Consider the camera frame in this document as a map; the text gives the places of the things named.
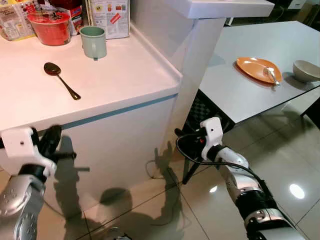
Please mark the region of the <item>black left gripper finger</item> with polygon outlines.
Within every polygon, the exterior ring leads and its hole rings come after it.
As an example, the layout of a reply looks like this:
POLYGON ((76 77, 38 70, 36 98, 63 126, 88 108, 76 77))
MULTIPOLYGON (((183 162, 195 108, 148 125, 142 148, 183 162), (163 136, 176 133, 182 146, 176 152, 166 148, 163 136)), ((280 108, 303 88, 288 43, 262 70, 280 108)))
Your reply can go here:
POLYGON ((60 144, 62 136, 62 126, 52 125, 46 129, 39 140, 41 147, 57 147, 60 144))

